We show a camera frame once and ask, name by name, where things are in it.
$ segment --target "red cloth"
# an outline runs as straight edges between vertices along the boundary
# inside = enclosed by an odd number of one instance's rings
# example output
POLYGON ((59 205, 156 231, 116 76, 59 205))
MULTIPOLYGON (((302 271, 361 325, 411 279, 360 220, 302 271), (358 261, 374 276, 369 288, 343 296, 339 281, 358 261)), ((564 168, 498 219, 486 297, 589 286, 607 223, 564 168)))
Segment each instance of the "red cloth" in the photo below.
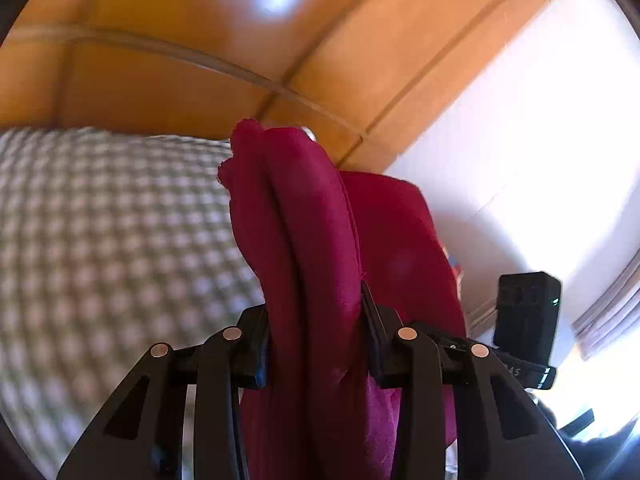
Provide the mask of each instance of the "red cloth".
MULTIPOLYGON (((388 478, 399 390, 367 374, 360 280, 404 322, 464 336, 456 282, 419 190, 340 172, 296 128, 241 121, 219 170, 236 241, 270 315, 270 380, 245 391, 242 430, 253 480, 388 478)), ((455 438, 443 391, 446 439, 455 438)))

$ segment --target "curtain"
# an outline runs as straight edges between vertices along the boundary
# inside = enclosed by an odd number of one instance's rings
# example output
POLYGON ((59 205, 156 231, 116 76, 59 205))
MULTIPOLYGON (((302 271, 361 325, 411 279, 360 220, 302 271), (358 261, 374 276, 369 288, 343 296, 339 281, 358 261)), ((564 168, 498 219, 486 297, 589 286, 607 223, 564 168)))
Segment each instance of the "curtain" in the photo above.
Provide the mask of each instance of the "curtain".
POLYGON ((478 338, 495 326, 498 317, 495 301, 496 298, 491 298, 469 312, 465 311, 466 331, 469 337, 478 338))
POLYGON ((574 323, 585 359, 640 328, 640 251, 616 281, 574 323))

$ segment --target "magenta fabric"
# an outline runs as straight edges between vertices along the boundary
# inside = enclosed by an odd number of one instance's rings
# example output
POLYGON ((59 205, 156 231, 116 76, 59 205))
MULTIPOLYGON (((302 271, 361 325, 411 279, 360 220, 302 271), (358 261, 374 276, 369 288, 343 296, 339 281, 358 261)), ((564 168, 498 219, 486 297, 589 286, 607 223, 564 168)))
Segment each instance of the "magenta fabric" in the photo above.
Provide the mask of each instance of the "magenta fabric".
MULTIPOLYGON (((406 182, 337 171, 296 128, 241 121, 231 145, 218 175, 272 331, 269 384, 241 404, 252 479, 386 479, 400 392, 367 373, 361 279, 405 322, 465 335, 424 199, 406 182)), ((452 442, 449 390, 443 399, 452 442)))

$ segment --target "white wall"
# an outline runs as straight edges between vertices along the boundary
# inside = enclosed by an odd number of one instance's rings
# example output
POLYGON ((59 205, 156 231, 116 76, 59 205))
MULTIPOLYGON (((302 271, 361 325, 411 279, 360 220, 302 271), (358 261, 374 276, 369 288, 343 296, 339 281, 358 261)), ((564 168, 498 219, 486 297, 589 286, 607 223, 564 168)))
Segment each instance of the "white wall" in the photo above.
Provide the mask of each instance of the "white wall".
POLYGON ((416 183, 465 271, 564 282, 573 321, 640 247, 640 41, 613 0, 554 0, 386 172, 416 183))

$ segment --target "black plastic bracket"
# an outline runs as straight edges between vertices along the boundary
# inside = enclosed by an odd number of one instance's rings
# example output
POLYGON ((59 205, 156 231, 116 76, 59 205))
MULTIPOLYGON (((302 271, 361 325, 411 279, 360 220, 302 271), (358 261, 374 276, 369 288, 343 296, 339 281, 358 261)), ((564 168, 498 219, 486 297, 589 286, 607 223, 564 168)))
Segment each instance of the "black plastic bracket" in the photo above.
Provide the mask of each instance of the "black plastic bracket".
POLYGON ((370 373, 381 388, 402 387, 391 480, 444 478, 443 384, 454 391, 460 480, 584 480, 524 390, 523 381, 540 386, 548 372, 420 322, 403 327, 364 282, 362 295, 370 373))
POLYGON ((270 331, 264 306, 202 345, 152 346, 95 415, 58 480, 179 480, 188 384, 196 384, 196 478, 248 480, 238 388, 266 382, 270 331))

